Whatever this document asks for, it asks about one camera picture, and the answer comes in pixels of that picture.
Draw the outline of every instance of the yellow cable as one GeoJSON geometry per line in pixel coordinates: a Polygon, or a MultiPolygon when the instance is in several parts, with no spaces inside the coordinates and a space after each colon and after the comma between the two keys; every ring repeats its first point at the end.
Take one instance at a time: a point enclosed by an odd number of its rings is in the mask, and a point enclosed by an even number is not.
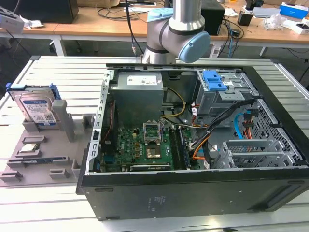
{"type": "Polygon", "coordinates": [[[179,112],[179,113],[177,113],[177,114],[174,114],[174,115],[165,115],[165,116],[162,116],[163,118],[165,118],[165,117],[177,117],[177,116],[179,116],[179,115],[182,115],[183,113],[184,113],[184,111],[185,111],[185,102],[184,102],[184,99],[182,98],[182,96],[180,96],[180,94],[179,93],[177,93],[175,90],[173,90],[172,88],[168,88],[169,90],[171,90],[173,93],[175,93],[181,100],[182,100],[182,102],[183,102],[183,108],[182,108],[182,110],[179,112]]]}

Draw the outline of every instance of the power cord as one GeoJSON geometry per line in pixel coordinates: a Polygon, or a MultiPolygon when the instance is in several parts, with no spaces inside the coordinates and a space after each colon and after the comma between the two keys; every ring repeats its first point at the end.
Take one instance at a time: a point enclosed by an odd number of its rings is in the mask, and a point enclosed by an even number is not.
{"type": "Polygon", "coordinates": [[[10,34],[10,36],[19,44],[19,46],[21,46],[23,48],[23,50],[31,57],[32,55],[27,51],[27,49],[24,48],[23,45],[21,45],[21,43],[18,41],[18,39],[16,39],[8,30],[6,30],[7,33],[10,34]]]}
{"type": "Polygon", "coordinates": [[[141,49],[139,43],[137,42],[137,40],[135,39],[135,36],[133,34],[133,31],[132,31],[132,26],[131,26],[131,19],[130,19],[130,13],[129,13],[129,4],[127,2],[127,0],[125,0],[125,3],[126,3],[126,17],[127,17],[127,24],[129,26],[129,29],[130,29],[130,32],[131,32],[131,39],[132,39],[132,49],[133,49],[133,52],[134,52],[134,42],[133,40],[135,41],[135,43],[137,44],[137,46],[139,47],[139,50],[142,54],[144,54],[143,50],[141,49]]]}
{"type": "Polygon", "coordinates": [[[17,4],[16,4],[16,6],[15,6],[15,9],[13,10],[13,13],[14,13],[14,14],[15,14],[15,12],[17,11],[17,9],[18,9],[20,3],[21,3],[21,0],[18,0],[17,4]]]}
{"type": "Polygon", "coordinates": [[[229,21],[228,19],[225,19],[225,18],[222,21],[222,25],[226,27],[228,36],[227,36],[227,40],[226,40],[225,44],[223,45],[222,49],[220,50],[220,52],[218,54],[218,57],[221,55],[221,53],[226,53],[226,54],[229,54],[228,55],[229,58],[232,58],[233,55],[234,55],[234,52],[238,49],[237,44],[238,44],[239,40],[244,36],[245,32],[239,25],[237,25],[237,24],[235,24],[235,23],[233,23],[233,22],[231,22],[231,21],[229,21]],[[233,34],[231,24],[237,26],[240,29],[240,34],[238,36],[235,36],[233,34]],[[223,50],[224,50],[224,48],[225,48],[225,46],[228,42],[229,42],[229,45],[228,45],[229,52],[224,52],[223,50]]]}
{"type": "Polygon", "coordinates": [[[309,70],[309,66],[306,68],[306,70],[304,71],[304,73],[301,75],[299,82],[301,82],[301,80],[303,79],[303,77],[305,76],[306,72],[309,70]]]}

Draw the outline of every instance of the white box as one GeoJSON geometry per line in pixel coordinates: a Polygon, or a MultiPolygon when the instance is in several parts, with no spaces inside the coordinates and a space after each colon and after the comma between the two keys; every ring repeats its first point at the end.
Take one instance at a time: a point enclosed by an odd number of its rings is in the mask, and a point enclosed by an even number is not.
{"type": "Polygon", "coordinates": [[[309,27],[307,24],[304,24],[304,23],[297,23],[291,26],[291,29],[300,35],[309,34],[309,27]]]}

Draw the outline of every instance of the black computer tower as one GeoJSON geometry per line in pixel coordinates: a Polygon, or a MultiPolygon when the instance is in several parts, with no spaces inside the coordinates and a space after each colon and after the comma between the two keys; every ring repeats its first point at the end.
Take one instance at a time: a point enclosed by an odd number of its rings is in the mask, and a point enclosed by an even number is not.
{"type": "MultiPolygon", "coordinates": [[[[0,6],[13,11],[18,0],[0,0],[0,6]]],[[[70,24],[78,14],[77,0],[21,0],[15,12],[42,23],[70,24]]]]}
{"type": "Polygon", "coordinates": [[[225,9],[216,0],[202,0],[201,14],[205,18],[205,31],[218,35],[225,9]]]}

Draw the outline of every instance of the robotic arm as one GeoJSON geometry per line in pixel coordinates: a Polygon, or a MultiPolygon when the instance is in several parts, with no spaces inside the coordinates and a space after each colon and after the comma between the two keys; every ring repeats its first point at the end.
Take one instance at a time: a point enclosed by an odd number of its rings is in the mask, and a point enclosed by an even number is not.
{"type": "Polygon", "coordinates": [[[186,63],[201,58],[210,45],[204,31],[201,0],[173,0],[173,9],[156,8],[147,15],[147,48],[142,63],[186,63]]]}

